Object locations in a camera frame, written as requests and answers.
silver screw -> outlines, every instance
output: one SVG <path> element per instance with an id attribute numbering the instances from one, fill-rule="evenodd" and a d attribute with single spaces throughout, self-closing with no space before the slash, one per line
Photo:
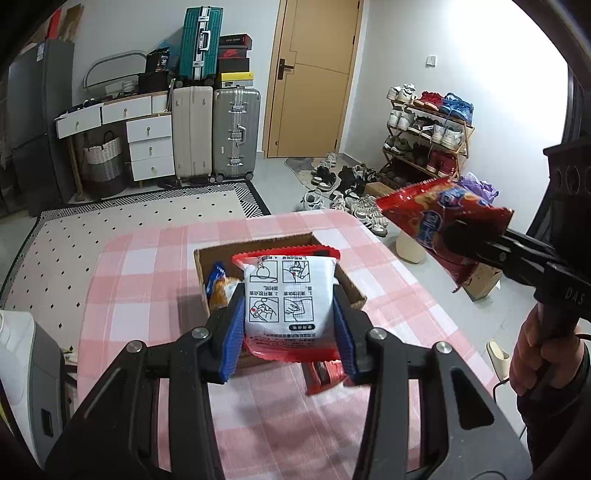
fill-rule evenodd
<path id="1" fill-rule="evenodd" d="M 129 353 L 138 353 L 142 349 L 142 342 L 139 340 L 131 340 L 130 343 L 127 344 L 125 349 Z"/>
<path id="2" fill-rule="evenodd" d="M 205 327 L 197 327 L 193 329 L 191 335 L 193 335 L 193 338 L 207 338 L 209 336 L 209 330 Z"/>
<path id="3" fill-rule="evenodd" d="M 388 336 L 388 332 L 383 328 L 372 328 L 369 331 L 369 336 L 376 340 L 384 340 Z"/>
<path id="4" fill-rule="evenodd" d="M 437 342 L 437 345 L 435 345 L 435 348 L 437 349 L 438 352 L 440 353 L 451 353 L 453 350 L 453 347 L 447 343 L 447 342 Z"/>

tablecloth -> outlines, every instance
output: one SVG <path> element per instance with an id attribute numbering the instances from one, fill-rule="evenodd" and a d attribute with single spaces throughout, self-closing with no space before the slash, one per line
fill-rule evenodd
<path id="1" fill-rule="evenodd" d="M 203 325 L 193 252 L 224 243 L 313 232 L 340 250 L 340 264 L 368 298 L 375 326 L 430 347 L 447 340 L 489 390 L 493 373 L 407 268 L 356 218 L 335 210 L 195 223 L 122 236 L 101 253 L 90 284 L 79 346 L 80 401 L 125 344 L 170 342 Z M 212 416 L 227 478 L 350 478 L 369 390 L 339 386 L 308 397 L 299 364 L 257 367 L 210 385 Z M 409 468 L 418 466 L 418 388 L 410 388 Z M 168 385 L 161 382 L 159 462 L 170 468 Z"/>

drawer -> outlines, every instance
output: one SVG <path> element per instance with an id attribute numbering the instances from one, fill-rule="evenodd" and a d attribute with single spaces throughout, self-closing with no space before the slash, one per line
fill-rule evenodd
<path id="1" fill-rule="evenodd" d="M 149 158 L 131 163 L 134 180 L 157 179 L 174 175 L 174 157 Z"/>
<path id="2" fill-rule="evenodd" d="M 129 144 L 131 161 L 145 160 L 146 158 L 168 157 L 173 154 L 173 138 L 162 137 L 153 140 L 142 140 Z"/>
<path id="3" fill-rule="evenodd" d="M 56 122 L 57 136 L 69 137 L 78 132 L 100 127 L 100 105 L 93 105 L 76 112 L 68 113 Z"/>
<path id="4" fill-rule="evenodd" d="M 127 122 L 127 141 L 138 142 L 152 138 L 171 137 L 173 123 L 170 115 L 151 116 Z"/>
<path id="5" fill-rule="evenodd" d="M 103 125 L 128 118 L 152 115 L 152 97 L 130 98 L 120 102 L 106 103 L 102 107 Z"/>
<path id="6" fill-rule="evenodd" d="M 152 113 L 165 112 L 167 103 L 168 94 L 160 93 L 159 95 L 152 95 Z"/>

white and gray machine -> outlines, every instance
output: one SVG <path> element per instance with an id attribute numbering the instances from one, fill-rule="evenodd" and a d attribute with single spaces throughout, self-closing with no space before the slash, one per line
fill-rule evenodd
<path id="1" fill-rule="evenodd" d="M 0 310 L 0 380 L 25 443 L 42 468 L 67 420 L 64 372 L 60 347 L 31 314 Z"/>

purple plastic bag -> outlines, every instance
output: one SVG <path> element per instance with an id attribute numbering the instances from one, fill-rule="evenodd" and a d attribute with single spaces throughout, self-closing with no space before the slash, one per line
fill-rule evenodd
<path id="1" fill-rule="evenodd" d="M 482 197 L 488 203 L 492 203 L 499 194 L 499 191 L 490 183 L 478 180 L 472 172 L 468 172 L 465 177 L 460 177 L 458 183 L 465 189 Z"/>

